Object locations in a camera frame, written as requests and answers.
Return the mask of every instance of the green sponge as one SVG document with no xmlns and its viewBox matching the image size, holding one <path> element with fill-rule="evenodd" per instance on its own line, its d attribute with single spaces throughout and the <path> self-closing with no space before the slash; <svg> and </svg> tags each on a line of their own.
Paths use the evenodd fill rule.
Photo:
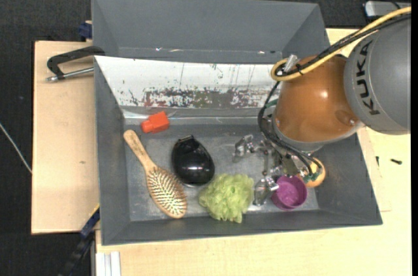
<svg viewBox="0 0 418 276">
<path fill-rule="evenodd" d="M 254 180 L 247 175 L 221 174 L 199 193 L 199 204 L 217 220 L 242 222 L 253 202 Z"/>
</svg>

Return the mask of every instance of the kuka logo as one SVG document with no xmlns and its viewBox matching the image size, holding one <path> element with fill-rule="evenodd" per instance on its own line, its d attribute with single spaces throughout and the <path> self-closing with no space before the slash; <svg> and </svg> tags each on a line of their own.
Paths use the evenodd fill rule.
<svg viewBox="0 0 418 276">
<path fill-rule="evenodd" d="M 360 97 L 363 100 L 363 104 L 365 107 L 367 107 L 369 109 L 369 114 L 370 115 L 378 115 L 380 114 L 379 110 L 376 110 L 374 108 L 374 102 L 372 97 L 369 94 L 368 88 L 369 85 L 367 84 L 366 78 L 365 76 L 365 71 L 364 71 L 364 65 L 366 64 L 366 59 L 367 59 L 367 53 L 368 53 L 368 47 L 369 45 L 373 42 L 373 40 L 371 40 L 369 43 L 365 44 L 360 51 L 360 56 L 363 56 L 364 59 L 362 60 L 362 62 L 360 62 L 360 59 L 357 60 L 357 73 L 356 78 L 357 78 L 357 85 L 359 87 L 362 87 L 363 92 L 360 94 Z"/>
</svg>

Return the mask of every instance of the copper-colored robot joint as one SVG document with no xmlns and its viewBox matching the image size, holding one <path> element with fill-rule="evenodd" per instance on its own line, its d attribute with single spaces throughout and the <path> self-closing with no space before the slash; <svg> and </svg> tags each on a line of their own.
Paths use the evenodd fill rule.
<svg viewBox="0 0 418 276">
<path fill-rule="evenodd" d="M 299 61 L 304 64 L 312 57 Z M 344 93 L 345 58 L 333 57 L 281 85 L 274 117 L 279 131 L 299 142 L 322 142 L 348 134 L 359 123 Z"/>
</svg>

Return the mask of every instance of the brush bristles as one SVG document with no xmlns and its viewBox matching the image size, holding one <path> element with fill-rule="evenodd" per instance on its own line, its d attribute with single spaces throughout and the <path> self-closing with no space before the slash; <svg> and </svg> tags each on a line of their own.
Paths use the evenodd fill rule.
<svg viewBox="0 0 418 276">
<path fill-rule="evenodd" d="M 181 218 L 187 209 L 187 200 L 181 182 L 170 172 L 155 168 L 148 176 L 148 189 L 154 202 L 172 218 Z"/>
</svg>

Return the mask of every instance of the purple object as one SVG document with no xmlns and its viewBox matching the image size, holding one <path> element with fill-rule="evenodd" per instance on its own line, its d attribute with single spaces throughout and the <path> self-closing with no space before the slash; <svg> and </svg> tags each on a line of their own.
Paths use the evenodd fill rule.
<svg viewBox="0 0 418 276">
<path fill-rule="evenodd" d="M 299 177 L 281 176 L 276 183 L 279 189 L 272 195 L 272 201 L 279 209 L 290 211 L 305 202 L 308 190 Z"/>
</svg>

